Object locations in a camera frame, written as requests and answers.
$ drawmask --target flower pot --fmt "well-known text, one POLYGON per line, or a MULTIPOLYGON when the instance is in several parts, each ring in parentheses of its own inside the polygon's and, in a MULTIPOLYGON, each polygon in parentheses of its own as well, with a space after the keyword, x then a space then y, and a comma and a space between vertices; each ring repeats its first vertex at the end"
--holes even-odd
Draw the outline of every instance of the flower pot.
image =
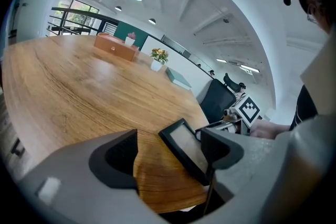
POLYGON ((132 39, 129 37, 126 37, 125 39, 125 45, 128 45, 128 46, 132 46, 134 42, 135 42, 135 39, 132 39))
POLYGON ((154 71, 159 71, 160 68, 162 67, 162 64, 156 60, 153 60, 152 61, 152 64, 151 64, 151 69, 154 70, 154 71))

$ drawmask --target wood grain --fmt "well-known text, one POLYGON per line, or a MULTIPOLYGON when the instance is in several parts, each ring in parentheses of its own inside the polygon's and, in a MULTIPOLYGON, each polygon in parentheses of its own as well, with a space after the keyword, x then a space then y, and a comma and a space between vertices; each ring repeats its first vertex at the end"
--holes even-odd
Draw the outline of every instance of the wood grain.
POLYGON ((185 118, 208 124, 190 91, 150 69, 149 56, 133 62, 93 46, 95 36, 55 36, 5 51, 5 100, 13 126, 36 162, 72 143, 138 129, 134 176, 140 197, 155 212, 205 201, 203 187, 169 151, 158 132, 185 118))

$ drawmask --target ceiling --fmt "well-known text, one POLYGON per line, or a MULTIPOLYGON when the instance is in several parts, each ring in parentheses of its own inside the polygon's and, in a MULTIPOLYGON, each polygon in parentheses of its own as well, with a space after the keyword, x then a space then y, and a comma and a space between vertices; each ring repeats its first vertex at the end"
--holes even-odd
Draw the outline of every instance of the ceiling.
MULTIPOLYGON (((188 34, 194 35, 202 52, 216 59, 241 61, 251 67, 263 69, 259 55, 237 18, 225 6, 225 0, 94 0, 114 10, 119 5, 122 12, 147 22, 156 19, 156 26, 170 37, 172 24, 182 24, 188 34)), ((188 44, 176 40, 182 46, 188 44)))

